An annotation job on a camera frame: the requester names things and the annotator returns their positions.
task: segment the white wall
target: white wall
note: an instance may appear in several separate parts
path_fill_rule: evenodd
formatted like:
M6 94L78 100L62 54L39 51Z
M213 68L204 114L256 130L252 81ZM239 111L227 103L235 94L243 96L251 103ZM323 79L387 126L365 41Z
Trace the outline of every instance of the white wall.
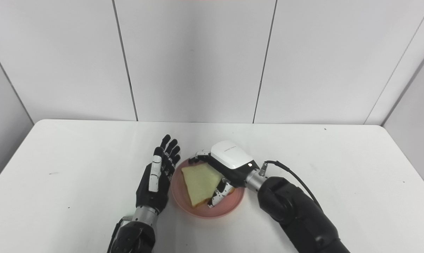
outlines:
M0 172L32 127L0 67Z
M384 127L424 179L424 64Z
M130 86L113 3L0 0L33 120L380 124L424 58L424 0L278 0L266 62L276 0L117 0Z
M423 17L424 0L279 0L255 122L363 124Z
M135 120L111 0L0 0L0 62L34 122Z
M274 0L118 0L138 119L251 123Z

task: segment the panel seam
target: panel seam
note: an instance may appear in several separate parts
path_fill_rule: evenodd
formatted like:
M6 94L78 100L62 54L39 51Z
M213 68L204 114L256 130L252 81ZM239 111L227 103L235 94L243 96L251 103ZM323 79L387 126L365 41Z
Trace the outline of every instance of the panel seam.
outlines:
M21 100L20 96L18 95L17 90L15 89L14 85L12 84L11 79L10 79L10 78L9 78L9 76L7 75L6 70L4 69L3 64L1 64L1 62L0 62L0 68L1 68L1 70L3 71L3 74L4 74L4 76L6 77L6 79L7 79L8 83L9 83L9 85L11 85L11 88L12 88L12 90L14 91L15 96L17 97L18 101L20 102L21 106L23 107L24 112L26 113L27 117L28 117L28 118L29 118L29 120L31 121L32 125L35 125L35 124L34 124L34 121L32 120L31 116L29 115L29 112L27 111L26 107L24 106L23 101Z
M372 112L373 112L373 110L374 110L374 107L376 107L377 102L379 102L379 99L380 99L380 97L382 96L382 93L384 93L385 88L387 88L387 85L388 85L388 83L390 82L391 77L393 77L393 74L396 72L396 69L398 68L399 64L401 63L401 61L402 61L402 59L403 59L403 57L404 57L405 53L407 52L407 49L409 48L409 46L410 46L411 42L413 41L413 39L414 39L414 37L415 37L416 33L418 32L419 28L421 27L421 24L423 23L423 21L424 21L424 16L423 16L423 18L421 19L421 21L420 21L420 23L419 23L418 27L416 28L415 32L413 33L413 36L411 37L411 39L410 39L409 43L407 44L407 46L406 46L406 48L405 48L405 50L404 50L403 54L401 55L401 58L399 58L398 63L397 63L397 64L396 64L396 66L394 67L393 72L391 72L391 75L390 75L390 77L388 78L387 82L385 83L384 88L382 88L382 91L380 92L379 96L377 97L376 102L374 102L374 105L373 105L373 107L371 108L370 112L368 113L368 116L366 117L366 119L365 119L365 121L363 122L363 124L366 124L366 122L367 122L368 118L370 117L371 113L372 113Z
M257 105L259 104L260 90L262 89L263 74L265 73L265 64L267 62L269 42L270 42L270 39L271 39L271 32L273 31L274 16L276 14L276 7L277 6L278 6L278 0L276 0L276 2L274 3L273 18L271 19L271 26L270 26L269 34L268 34L267 49L265 51L265 58L263 59L262 76L260 77L259 91L257 92L257 100L255 101L254 117L252 118L253 124L254 124L254 121L255 121L255 114L257 112Z
M424 59L423 61L419 64L418 68L416 69L415 73L413 73L410 81L407 83L406 87L404 88L404 90L401 92L401 94L399 95L398 99L396 100L396 102L394 103L392 109L390 110L390 112L387 114L387 117L385 117L384 121L382 122L382 127L385 125L385 123L387 122L388 118L390 118L391 114L393 113L393 111L396 109L396 107L398 106L399 102L401 101L401 99L403 98L403 96L405 95L405 93L407 92L407 90L410 88L410 85L413 83L413 81L415 80L416 76L419 74L419 72L421 71L421 69L424 66Z
M115 0L112 0L112 6L113 6L113 12L115 14L115 20L117 21L118 36L120 38L120 45L122 47L123 59L124 59L125 68L126 68L126 75L127 75L128 83L129 83L129 91L130 91L130 96L132 98L133 111L135 113L135 120L138 121L137 107L135 106L135 99L133 97L132 83L130 80L129 68L128 68L127 59L126 59L126 52L125 52L125 47L123 44L122 30L120 29L120 22L118 21L118 14L117 14L117 7L115 6Z

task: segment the bread slice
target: bread slice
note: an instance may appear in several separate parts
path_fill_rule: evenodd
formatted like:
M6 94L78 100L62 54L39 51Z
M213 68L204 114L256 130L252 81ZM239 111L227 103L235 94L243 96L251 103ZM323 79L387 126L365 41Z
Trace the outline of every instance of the bread slice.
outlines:
M207 202L223 175L207 163L182 168L188 196L193 208Z

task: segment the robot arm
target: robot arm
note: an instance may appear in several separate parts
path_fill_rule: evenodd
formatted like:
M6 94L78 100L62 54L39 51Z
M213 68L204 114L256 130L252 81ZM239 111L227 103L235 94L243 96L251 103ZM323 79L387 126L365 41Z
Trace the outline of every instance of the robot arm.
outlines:
M168 144L170 139L166 135L155 148L152 162L146 166L136 192L135 213L117 223L107 253L152 252L156 243L156 218L167 206L171 177L180 160L178 142L173 139Z
M259 168L252 157L230 141L215 144L209 154L199 152L189 161L198 160L209 163L232 186L247 187L255 192L260 208L280 224L299 253L350 253L312 192L282 163L266 161ZM265 176L269 163L295 176L312 198L283 177Z

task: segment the robot finger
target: robot finger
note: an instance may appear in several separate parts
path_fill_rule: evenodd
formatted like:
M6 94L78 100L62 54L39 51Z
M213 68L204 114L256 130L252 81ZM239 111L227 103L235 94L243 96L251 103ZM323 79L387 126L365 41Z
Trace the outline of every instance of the robot finger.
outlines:
M175 148L171 151L170 159L173 159L181 150L179 146L175 146Z
M194 154L192 157L188 159L188 164L194 164L199 161L207 162L209 158L209 153L210 151L206 151L206 150L196 152L196 154Z
M171 181L173 174L175 173L175 168L173 166L165 167L164 171L165 175L168 177L168 180Z
M218 205L228 194L234 191L234 187L230 184L230 181L223 177L216 186L215 192L213 192L212 198L210 198L207 206L213 208Z
M152 157L151 174L149 175L148 190L151 192L159 191L159 177L162 170L162 157L163 149L161 147L156 147Z
M167 146L167 143L170 141L171 136L170 135L166 135L163 139L162 139L162 143L160 144L160 146L165 150L165 147Z
M165 154L168 156L170 155L171 151L173 150L173 148L178 144L178 140L173 139L169 144L167 149L165 150Z
M177 154L172 160L173 166L176 166L176 164L179 162L179 160L181 160L181 156Z

